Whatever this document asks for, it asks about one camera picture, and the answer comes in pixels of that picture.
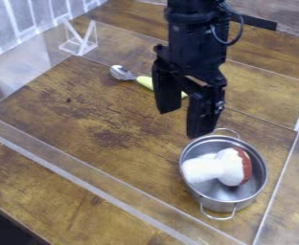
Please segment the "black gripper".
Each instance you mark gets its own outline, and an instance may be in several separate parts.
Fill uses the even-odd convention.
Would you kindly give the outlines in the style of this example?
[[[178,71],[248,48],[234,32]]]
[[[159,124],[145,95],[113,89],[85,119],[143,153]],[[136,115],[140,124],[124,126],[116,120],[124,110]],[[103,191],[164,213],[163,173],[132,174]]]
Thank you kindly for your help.
[[[220,66],[226,47],[212,44],[156,45],[152,83],[161,114],[182,106],[182,91],[190,95],[187,135],[191,139],[211,133],[224,110],[226,77]]]

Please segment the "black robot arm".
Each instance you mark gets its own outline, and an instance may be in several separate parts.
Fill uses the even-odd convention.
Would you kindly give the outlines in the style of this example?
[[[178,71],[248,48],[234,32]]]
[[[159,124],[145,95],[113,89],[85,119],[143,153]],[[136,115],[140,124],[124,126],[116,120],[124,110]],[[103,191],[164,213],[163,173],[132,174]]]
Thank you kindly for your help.
[[[182,107],[182,96],[188,96],[187,135],[196,138],[215,130],[224,110],[227,80],[220,65],[230,13],[219,0],[167,0],[164,18],[168,42],[153,47],[156,105],[168,113]]]

